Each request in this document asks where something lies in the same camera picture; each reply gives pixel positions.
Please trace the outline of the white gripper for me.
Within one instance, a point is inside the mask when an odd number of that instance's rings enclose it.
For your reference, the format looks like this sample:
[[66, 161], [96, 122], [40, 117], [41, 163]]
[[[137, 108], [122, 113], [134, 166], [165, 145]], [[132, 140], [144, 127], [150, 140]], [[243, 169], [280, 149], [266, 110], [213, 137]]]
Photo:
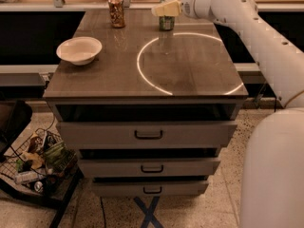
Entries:
[[183, 14], [194, 19], [207, 19], [209, 17], [211, 0], [177, 0], [159, 3], [151, 9], [154, 16], [176, 17]]

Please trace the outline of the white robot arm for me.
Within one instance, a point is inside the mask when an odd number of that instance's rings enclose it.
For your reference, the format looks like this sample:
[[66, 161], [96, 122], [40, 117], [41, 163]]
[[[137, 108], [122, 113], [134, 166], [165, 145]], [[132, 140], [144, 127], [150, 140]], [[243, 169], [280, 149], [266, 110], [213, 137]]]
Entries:
[[237, 34], [282, 106], [247, 142], [239, 228], [304, 228], [304, 53], [259, 16], [254, 0], [171, 0], [152, 14], [207, 19]]

